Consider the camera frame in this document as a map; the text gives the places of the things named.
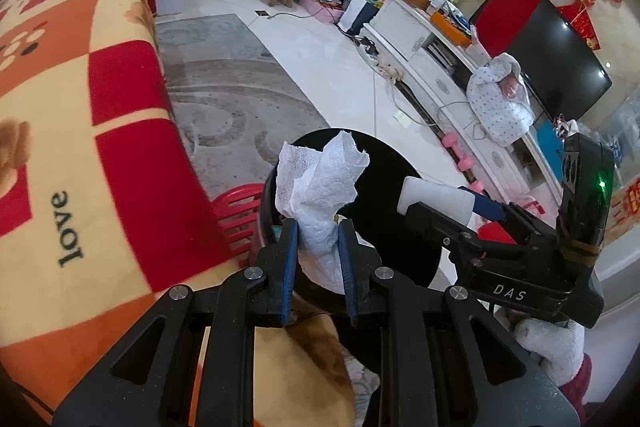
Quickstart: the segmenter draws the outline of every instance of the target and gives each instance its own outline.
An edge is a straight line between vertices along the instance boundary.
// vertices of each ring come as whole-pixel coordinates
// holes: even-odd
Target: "gloved hand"
[[[539,319],[521,319],[505,308],[498,309],[494,316],[524,349],[542,357],[540,368],[584,423],[582,398],[591,381],[591,359],[584,353],[584,327],[574,321],[563,328]]]

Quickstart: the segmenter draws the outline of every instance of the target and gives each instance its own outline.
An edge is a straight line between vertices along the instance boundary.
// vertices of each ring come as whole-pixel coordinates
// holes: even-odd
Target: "pink storage box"
[[[344,10],[335,8],[325,8],[319,2],[314,0],[300,0],[300,6],[303,6],[309,15],[313,15],[316,19],[324,24],[335,24],[340,20]]]

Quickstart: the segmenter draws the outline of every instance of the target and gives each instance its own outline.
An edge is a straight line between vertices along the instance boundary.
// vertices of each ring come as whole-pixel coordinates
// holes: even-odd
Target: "orange box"
[[[467,37],[463,32],[457,29],[442,13],[434,13],[431,16],[431,22],[434,26],[437,26],[455,45],[466,48],[471,44],[471,38]]]

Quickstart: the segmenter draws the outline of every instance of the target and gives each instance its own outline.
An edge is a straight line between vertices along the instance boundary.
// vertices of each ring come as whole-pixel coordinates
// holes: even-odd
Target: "metal screw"
[[[378,266],[374,274],[378,279],[387,280],[393,278],[394,271],[386,266]]]
[[[250,281],[255,281],[256,279],[260,279],[264,275],[264,270],[259,266],[250,266],[246,270],[244,270],[244,276]]]
[[[169,290],[169,296],[174,301],[180,301],[189,294],[189,288],[184,284],[178,284]]]
[[[456,301],[462,301],[469,296],[469,292],[462,286],[452,286],[449,288],[449,293]]]

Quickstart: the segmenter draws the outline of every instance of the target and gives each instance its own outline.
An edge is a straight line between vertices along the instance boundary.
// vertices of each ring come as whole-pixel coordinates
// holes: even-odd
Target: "white tile floor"
[[[423,178],[448,185],[466,180],[428,127],[402,124],[394,115],[402,108],[420,121],[402,94],[362,60],[354,44],[332,25],[315,18],[300,19],[303,7],[268,6],[263,0],[184,0],[184,11],[158,17],[157,22],[208,15],[236,14],[262,41],[332,127],[345,127],[376,136],[402,154]]]

